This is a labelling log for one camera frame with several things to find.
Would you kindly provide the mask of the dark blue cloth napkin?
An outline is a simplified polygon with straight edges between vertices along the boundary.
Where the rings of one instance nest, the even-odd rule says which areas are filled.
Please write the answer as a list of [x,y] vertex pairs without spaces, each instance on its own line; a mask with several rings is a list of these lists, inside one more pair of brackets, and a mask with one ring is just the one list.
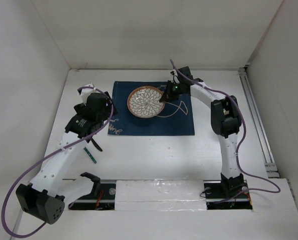
[[165,103],[158,116],[139,118],[127,107],[130,93],[144,86],[165,91],[167,82],[116,81],[113,86],[113,102],[118,114],[113,116],[108,134],[113,136],[193,136],[194,122],[191,97],[183,94],[178,100]]

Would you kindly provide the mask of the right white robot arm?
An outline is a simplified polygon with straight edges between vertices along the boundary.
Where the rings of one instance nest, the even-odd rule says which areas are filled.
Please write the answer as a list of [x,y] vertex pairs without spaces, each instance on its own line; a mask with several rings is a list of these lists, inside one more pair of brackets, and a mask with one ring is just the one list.
[[187,66],[174,68],[171,74],[173,80],[167,82],[159,101],[175,101],[184,94],[200,100],[211,111],[211,128],[219,140],[222,158],[220,182],[205,183],[203,197],[223,200],[236,195],[245,187],[244,177],[237,162],[237,140],[242,120],[236,98],[211,89],[203,80],[194,78]]

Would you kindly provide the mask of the floral patterned plate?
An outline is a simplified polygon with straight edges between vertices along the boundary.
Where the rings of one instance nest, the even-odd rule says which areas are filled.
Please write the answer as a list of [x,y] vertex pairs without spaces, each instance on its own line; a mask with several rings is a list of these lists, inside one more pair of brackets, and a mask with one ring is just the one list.
[[128,110],[138,118],[149,119],[156,117],[165,107],[165,102],[160,102],[162,95],[162,91],[156,87],[138,87],[128,96]]

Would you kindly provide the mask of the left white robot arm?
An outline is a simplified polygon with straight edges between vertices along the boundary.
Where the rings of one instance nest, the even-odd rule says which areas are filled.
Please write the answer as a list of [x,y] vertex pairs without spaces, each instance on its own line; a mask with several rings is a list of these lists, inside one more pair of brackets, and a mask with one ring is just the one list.
[[22,210],[50,225],[78,198],[95,198],[100,193],[100,178],[88,172],[62,186],[62,179],[78,154],[117,114],[108,92],[86,88],[80,91],[80,96],[83,102],[75,105],[76,114],[65,126],[57,153],[47,160],[28,185],[20,184],[16,190]]

